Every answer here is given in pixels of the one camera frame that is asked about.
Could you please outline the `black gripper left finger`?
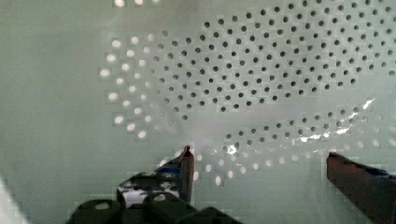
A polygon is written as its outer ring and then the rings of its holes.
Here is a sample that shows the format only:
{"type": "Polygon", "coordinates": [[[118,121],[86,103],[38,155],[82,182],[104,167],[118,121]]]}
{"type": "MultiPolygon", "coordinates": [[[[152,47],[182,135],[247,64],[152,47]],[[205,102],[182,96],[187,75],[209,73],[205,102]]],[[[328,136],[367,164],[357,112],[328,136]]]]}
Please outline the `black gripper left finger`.
{"type": "Polygon", "coordinates": [[[124,207],[142,203],[154,192],[168,192],[190,202],[194,174],[194,157],[191,147],[154,171],[141,172],[121,182],[117,187],[117,201],[124,207]]]}

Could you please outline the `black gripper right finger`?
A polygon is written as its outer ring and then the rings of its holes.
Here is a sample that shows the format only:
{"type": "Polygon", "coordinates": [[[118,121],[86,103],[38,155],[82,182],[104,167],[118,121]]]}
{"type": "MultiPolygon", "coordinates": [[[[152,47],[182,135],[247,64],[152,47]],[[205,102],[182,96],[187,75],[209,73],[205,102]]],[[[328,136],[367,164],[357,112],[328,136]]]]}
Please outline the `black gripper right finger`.
{"type": "Polygon", "coordinates": [[[387,171],[330,152],[327,178],[374,224],[395,224],[396,180],[387,171]]]}

